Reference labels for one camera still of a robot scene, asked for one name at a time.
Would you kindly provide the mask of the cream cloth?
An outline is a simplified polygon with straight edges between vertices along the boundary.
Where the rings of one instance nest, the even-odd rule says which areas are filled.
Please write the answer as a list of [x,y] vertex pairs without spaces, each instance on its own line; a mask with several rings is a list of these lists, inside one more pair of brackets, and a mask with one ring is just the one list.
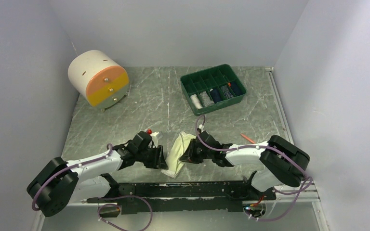
[[185,133],[184,131],[179,133],[166,158],[168,169],[161,170],[162,174],[171,178],[176,178],[181,168],[185,164],[184,162],[180,161],[180,157],[187,150],[191,140],[195,138],[195,135]]

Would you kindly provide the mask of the green compartment organizer tray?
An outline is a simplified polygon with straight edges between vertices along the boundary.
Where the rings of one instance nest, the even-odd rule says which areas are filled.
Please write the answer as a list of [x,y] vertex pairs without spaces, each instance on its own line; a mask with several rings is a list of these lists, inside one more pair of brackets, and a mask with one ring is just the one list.
[[233,68],[221,64],[180,77],[183,95],[194,115],[240,103],[247,90]]

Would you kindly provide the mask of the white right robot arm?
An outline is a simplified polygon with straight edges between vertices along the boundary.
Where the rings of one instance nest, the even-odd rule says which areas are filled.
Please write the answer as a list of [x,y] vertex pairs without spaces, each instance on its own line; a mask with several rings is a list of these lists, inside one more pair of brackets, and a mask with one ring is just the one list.
[[264,191],[279,184],[299,187],[308,177],[306,168],[310,162],[307,153],[278,135],[273,135],[262,143],[238,145],[219,143],[206,131],[191,139],[179,159],[192,164],[210,159],[220,167],[263,165],[262,170],[251,174],[249,184],[245,187],[246,195],[252,200],[258,199]]

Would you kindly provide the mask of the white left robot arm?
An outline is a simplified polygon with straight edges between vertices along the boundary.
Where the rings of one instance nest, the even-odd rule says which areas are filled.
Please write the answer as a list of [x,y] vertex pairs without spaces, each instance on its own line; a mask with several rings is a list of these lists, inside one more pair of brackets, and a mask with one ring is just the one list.
[[32,198],[32,209],[51,217],[69,203],[90,198],[115,201],[119,184],[110,173],[136,162],[146,168],[168,169],[163,147],[159,145],[161,138],[161,132],[140,131],[123,144],[107,144],[107,151],[101,154],[69,161],[53,158],[26,188]]

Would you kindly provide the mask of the white pink-trimmed underwear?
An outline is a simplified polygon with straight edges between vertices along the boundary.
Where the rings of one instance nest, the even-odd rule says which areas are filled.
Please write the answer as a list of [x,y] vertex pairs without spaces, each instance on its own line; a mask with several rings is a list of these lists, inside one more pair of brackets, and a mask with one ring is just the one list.
[[190,96],[190,99],[191,99],[191,102],[193,103],[193,105],[197,108],[197,109],[201,109],[203,108],[197,94],[193,94]]

